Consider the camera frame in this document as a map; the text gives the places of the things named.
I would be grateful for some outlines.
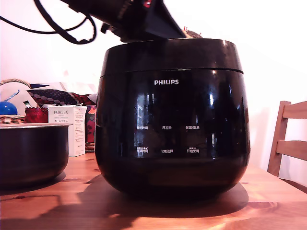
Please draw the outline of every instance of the table surface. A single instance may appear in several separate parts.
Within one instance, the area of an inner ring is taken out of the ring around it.
[[[70,158],[49,184],[6,193],[1,230],[307,229],[307,194],[251,165],[239,184],[211,201],[129,198],[103,179],[93,153]]]

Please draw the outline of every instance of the cable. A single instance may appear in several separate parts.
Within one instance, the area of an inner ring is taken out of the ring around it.
[[[37,9],[39,10],[39,12],[41,13],[41,15],[44,17],[44,19],[49,23],[49,25],[56,31],[58,32],[59,35],[61,35],[64,39],[66,39],[67,41],[77,44],[77,45],[83,45],[83,44],[88,44],[92,41],[95,40],[96,36],[97,36],[97,29],[96,29],[96,25],[94,20],[92,19],[92,17],[87,14],[82,12],[86,18],[91,22],[93,28],[94,28],[94,34],[93,37],[90,40],[81,40],[81,41],[77,41],[76,38],[74,38],[73,36],[71,36],[69,33],[67,33],[67,31],[65,31],[62,27],[60,27],[58,24],[56,24],[53,19],[50,17],[50,15],[46,12],[45,8],[43,7],[43,5],[41,4],[40,0],[33,0]]]
[[[41,15],[44,17],[44,19],[48,22],[48,24],[55,30],[55,31],[38,31],[38,30],[32,30],[32,29],[28,29],[28,28],[25,28],[23,26],[20,26],[16,23],[13,23],[3,17],[0,16],[0,20],[3,20],[4,22],[12,25],[12,26],[15,26],[19,29],[22,29],[22,30],[25,30],[25,31],[28,31],[28,32],[31,32],[31,33],[35,33],[35,34],[42,34],[42,35],[53,35],[53,34],[59,34],[61,35],[64,39],[66,39],[67,41],[71,42],[71,43],[74,43],[74,44],[77,44],[77,45],[83,45],[83,44],[88,44],[92,41],[95,40],[96,36],[97,36],[97,29],[96,29],[96,25],[95,25],[95,22],[93,20],[93,18],[88,14],[88,13],[84,13],[84,12],[81,12],[83,13],[86,18],[77,26],[74,26],[72,28],[69,28],[69,29],[63,29],[62,27],[60,27],[58,24],[56,24],[53,19],[50,17],[50,15],[46,12],[45,8],[43,7],[43,5],[41,4],[40,0],[33,0],[37,9],[39,10],[39,12],[41,13]],[[89,20],[90,23],[92,24],[93,28],[94,28],[94,34],[93,34],[93,37],[90,39],[90,40],[81,40],[81,41],[77,41],[76,38],[74,38],[73,36],[71,36],[68,31],[71,31],[71,30],[74,30],[74,29],[77,29],[78,27],[80,27],[81,25],[83,25],[86,20]]]
[[[28,28],[25,28],[25,27],[23,27],[21,25],[18,25],[16,23],[13,23],[13,22],[9,21],[6,18],[3,18],[2,16],[0,16],[0,20],[3,20],[5,23],[8,23],[8,24],[10,24],[12,26],[17,27],[18,29],[22,29],[22,30],[25,30],[27,32],[31,32],[31,33],[35,33],[35,34],[41,34],[41,35],[55,35],[55,34],[58,34],[58,32],[56,32],[56,31],[38,31],[38,30],[28,29]],[[65,31],[68,32],[68,31],[75,30],[75,29],[79,28],[80,26],[82,26],[86,22],[86,20],[87,20],[87,18],[85,18],[79,25],[74,26],[74,27],[69,28],[69,29],[66,29]]]

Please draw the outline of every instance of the chair backrest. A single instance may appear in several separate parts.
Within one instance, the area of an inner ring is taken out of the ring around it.
[[[278,176],[282,155],[307,161],[307,142],[299,140],[285,141],[288,119],[307,119],[307,102],[291,104],[280,102],[275,133],[272,143],[268,172]]]

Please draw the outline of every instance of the red cup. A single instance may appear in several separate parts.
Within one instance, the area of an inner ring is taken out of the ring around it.
[[[48,109],[46,108],[26,108],[26,123],[48,123]]]

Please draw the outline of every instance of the blue ball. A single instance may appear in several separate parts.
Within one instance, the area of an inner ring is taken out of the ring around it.
[[[17,108],[10,102],[0,102],[0,115],[17,115]]]

